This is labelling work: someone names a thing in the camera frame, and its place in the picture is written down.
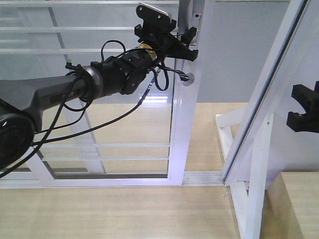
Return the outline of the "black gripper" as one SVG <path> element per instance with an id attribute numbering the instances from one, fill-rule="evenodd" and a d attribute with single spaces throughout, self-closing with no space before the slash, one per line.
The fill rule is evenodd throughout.
<path id="1" fill-rule="evenodd" d="M 121 57 L 121 68 L 126 74 L 122 95 L 132 94 L 164 56 L 191 62 L 198 57 L 198 50 L 187 48 L 196 45 L 196 27 L 188 29 L 178 40 L 170 35 L 176 28 L 176 20 L 160 14 L 142 19 L 143 24 L 135 26 L 139 45 Z"/>

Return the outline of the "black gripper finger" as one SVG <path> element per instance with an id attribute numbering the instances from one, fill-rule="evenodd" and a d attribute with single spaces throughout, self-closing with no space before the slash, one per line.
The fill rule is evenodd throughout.
<path id="1" fill-rule="evenodd" d="M 313 112 L 319 108 L 319 82 L 316 81 L 314 90 L 297 84 L 293 85 L 292 98 L 294 98 L 306 113 Z"/>
<path id="2" fill-rule="evenodd" d="M 319 115 L 317 113 L 299 114 L 289 112 L 287 126 L 294 132 L 319 132 Z"/>

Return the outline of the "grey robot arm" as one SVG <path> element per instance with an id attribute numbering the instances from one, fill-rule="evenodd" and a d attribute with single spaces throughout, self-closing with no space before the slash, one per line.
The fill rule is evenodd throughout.
<path id="1" fill-rule="evenodd" d="M 93 61 L 89 66 L 72 65 L 69 73 L 59 77 L 2 80 L 0 83 L 0 167 L 8 174 L 30 159 L 27 150 L 38 151 L 49 142 L 51 126 L 42 129 L 42 115 L 47 109 L 66 108 L 67 102 L 80 99 L 88 107 L 99 98 L 112 94 L 130 95 L 148 73 L 157 69 L 170 71 L 165 58 L 193 61 L 198 51 L 189 45 L 196 28 L 188 29 L 180 38 L 173 36 L 176 21 L 167 16 L 143 17 L 135 27 L 139 44 L 118 56 Z"/>

